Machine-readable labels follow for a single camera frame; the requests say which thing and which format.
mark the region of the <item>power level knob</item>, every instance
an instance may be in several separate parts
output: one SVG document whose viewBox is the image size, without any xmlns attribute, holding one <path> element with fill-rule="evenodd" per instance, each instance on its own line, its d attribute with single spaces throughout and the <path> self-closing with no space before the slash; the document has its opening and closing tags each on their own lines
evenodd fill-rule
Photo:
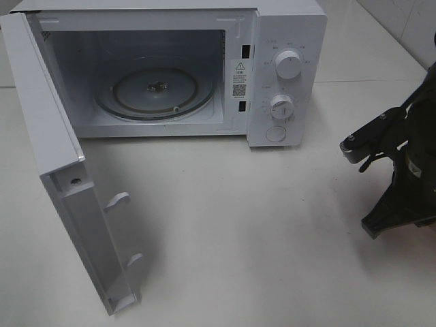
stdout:
<svg viewBox="0 0 436 327">
<path fill-rule="evenodd" d="M 290 80 L 301 73 L 302 56 L 297 50 L 284 50 L 275 58 L 277 75 L 285 80 Z"/>
<path fill-rule="evenodd" d="M 294 104 L 290 97 L 279 94 L 270 101 L 270 111 L 275 119 L 287 119 L 294 113 Z"/>
</svg>

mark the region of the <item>white countertop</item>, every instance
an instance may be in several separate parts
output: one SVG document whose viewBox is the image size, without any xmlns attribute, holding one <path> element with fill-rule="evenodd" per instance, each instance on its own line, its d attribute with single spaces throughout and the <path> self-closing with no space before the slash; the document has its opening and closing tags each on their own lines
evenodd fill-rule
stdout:
<svg viewBox="0 0 436 327">
<path fill-rule="evenodd" d="M 364 9 L 329 17 L 301 146 L 244 137 L 83 140 L 100 196 L 150 262 L 142 302 L 108 317 L 37 176 L 0 42 L 0 326 L 434 326 L 436 228 L 360 227 L 392 164 L 358 173 L 339 143 L 425 71 Z"/>
</svg>

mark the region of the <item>microwave door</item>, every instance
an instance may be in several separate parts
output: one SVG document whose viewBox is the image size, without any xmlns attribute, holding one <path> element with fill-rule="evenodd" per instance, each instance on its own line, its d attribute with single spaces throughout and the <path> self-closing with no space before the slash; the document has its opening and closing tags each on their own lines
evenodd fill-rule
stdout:
<svg viewBox="0 0 436 327">
<path fill-rule="evenodd" d="M 120 193 L 107 205 L 100 204 L 82 149 L 38 47 L 44 34 L 31 16 L 10 14 L 0 23 L 40 178 L 106 310 L 113 314 L 139 299 L 129 267 L 141 255 L 134 255 L 127 263 L 120 261 L 106 218 L 112 207 L 128 200 L 128 194 Z"/>
</svg>

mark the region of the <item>tiled wall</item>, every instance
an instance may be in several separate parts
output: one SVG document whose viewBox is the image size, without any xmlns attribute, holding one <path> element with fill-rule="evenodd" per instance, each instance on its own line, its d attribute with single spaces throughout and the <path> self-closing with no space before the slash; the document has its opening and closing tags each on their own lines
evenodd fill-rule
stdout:
<svg viewBox="0 0 436 327">
<path fill-rule="evenodd" d="M 436 61 L 436 0 L 358 0 L 425 68 Z"/>
</svg>

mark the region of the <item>timer knob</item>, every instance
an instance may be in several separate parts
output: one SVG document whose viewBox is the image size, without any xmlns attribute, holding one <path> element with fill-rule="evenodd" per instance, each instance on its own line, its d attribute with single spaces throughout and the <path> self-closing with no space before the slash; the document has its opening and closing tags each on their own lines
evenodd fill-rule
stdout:
<svg viewBox="0 0 436 327">
<path fill-rule="evenodd" d="M 301 73 L 302 56 L 297 50 L 284 50 L 275 58 L 277 75 L 285 80 L 291 80 Z"/>
<path fill-rule="evenodd" d="M 294 113 L 294 104 L 290 97 L 279 94 L 270 101 L 271 116 L 275 119 L 287 119 Z"/>
</svg>

